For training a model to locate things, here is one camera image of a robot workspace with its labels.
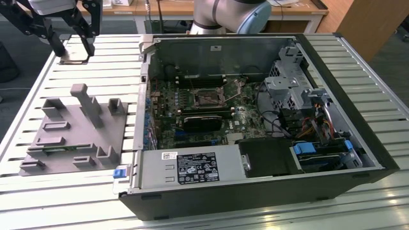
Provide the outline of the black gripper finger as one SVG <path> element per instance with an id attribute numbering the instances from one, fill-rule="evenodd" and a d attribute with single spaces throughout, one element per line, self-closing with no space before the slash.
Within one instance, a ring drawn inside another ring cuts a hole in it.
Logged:
<path id="1" fill-rule="evenodd" d="M 90 15 L 90 23 L 84 19 L 77 8 L 77 0 L 68 0 L 69 9 L 62 13 L 62 19 L 66 24 L 74 29 L 81 38 L 88 56 L 94 55 L 94 38 L 100 35 L 100 25 L 102 16 L 102 1 L 101 0 L 81 0 L 81 5 Z"/>
<path id="2" fill-rule="evenodd" d="M 61 57 L 65 54 L 50 20 L 34 12 L 26 0 L 1 0 L 0 13 L 24 35 L 36 35 L 50 45 L 56 56 Z"/>

